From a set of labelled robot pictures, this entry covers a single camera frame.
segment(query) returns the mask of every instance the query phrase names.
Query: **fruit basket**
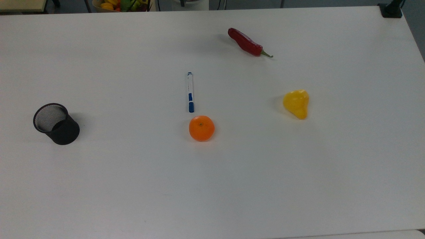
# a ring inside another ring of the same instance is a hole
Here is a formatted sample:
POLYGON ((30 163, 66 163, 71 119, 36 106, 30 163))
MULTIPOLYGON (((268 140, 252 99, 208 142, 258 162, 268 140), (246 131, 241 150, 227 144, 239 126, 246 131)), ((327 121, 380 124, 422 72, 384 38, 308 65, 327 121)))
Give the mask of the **fruit basket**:
POLYGON ((156 11, 155 0, 93 0, 96 12, 156 11))

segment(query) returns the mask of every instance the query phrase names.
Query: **chair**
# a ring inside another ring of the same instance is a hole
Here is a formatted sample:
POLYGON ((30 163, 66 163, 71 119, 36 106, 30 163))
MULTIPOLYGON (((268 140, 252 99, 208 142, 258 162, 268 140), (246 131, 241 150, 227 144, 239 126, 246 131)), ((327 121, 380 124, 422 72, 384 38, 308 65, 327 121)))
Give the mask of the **chair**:
MULTIPOLYGON (((55 7, 57 7, 57 8, 59 8, 60 7, 60 2, 59 2, 59 0, 52 0, 53 1, 53 4, 55 5, 55 7)), ((86 8, 87 8, 87 11, 89 12, 89 13, 91 13, 91 9, 90 9, 90 6, 89 6, 89 4, 88 4, 88 0, 84 0, 84 2, 85 2, 85 6, 86 6, 86 8)))

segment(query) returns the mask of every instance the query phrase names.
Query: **black mesh pen holder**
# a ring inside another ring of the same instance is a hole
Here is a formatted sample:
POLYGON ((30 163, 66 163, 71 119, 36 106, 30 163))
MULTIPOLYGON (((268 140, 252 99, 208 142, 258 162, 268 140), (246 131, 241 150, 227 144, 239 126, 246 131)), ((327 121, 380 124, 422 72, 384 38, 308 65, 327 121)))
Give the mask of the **black mesh pen holder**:
POLYGON ((59 145, 72 143, 79 134, 79 126, 65 106, 51 103, 41 107, 34 115, 34 127, 59 145))

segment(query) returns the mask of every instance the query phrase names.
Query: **white table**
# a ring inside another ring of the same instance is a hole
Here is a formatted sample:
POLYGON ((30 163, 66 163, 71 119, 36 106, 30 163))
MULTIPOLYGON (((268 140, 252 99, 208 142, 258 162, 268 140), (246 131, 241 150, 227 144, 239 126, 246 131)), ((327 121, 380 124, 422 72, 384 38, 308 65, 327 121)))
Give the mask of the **white table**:
POLYGON ((404 18, 372 6, 0 20, 2 239, 425 228, 425 64, 404 18), (242 51, 229 27, 275 57, 242 51), (281 103, 299 88, 304 121, 281 103), (32 125, 50 102, 81 127, 70 145, 32 125), (204 143, 187 130, 201 114, 216 125, 204 143))
POLYGON ((423 233, 417 230, 344 234, 333 236, 309 236, 303 239, 425 239, 423 233))

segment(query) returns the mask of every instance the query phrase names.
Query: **floor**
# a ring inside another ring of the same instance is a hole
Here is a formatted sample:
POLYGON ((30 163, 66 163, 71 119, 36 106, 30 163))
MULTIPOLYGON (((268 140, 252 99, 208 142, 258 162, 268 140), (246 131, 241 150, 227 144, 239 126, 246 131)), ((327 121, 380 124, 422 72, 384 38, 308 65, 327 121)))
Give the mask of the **floor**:
MULTIPOLYGON (((50 14, 87 13, 84 0, 60 0, 61 7, 55 8, 52 0, 47 0, 47 12, 50 14)), ((162 11, 171 11, 172 0, 157 0, 162 11)), ((217 10, 220 0, 210 0, 210 10, 217 10)), ((284 0, 284 8, 335 7, 335 6, 376 6, 390 0, 284 0)), ((269 9, 279 8, 281 0, 228 0, 226 9, 269 9)), ((416 40, 419 51, 425 61, 425 0, 406 0, 403 13, 416 40)))

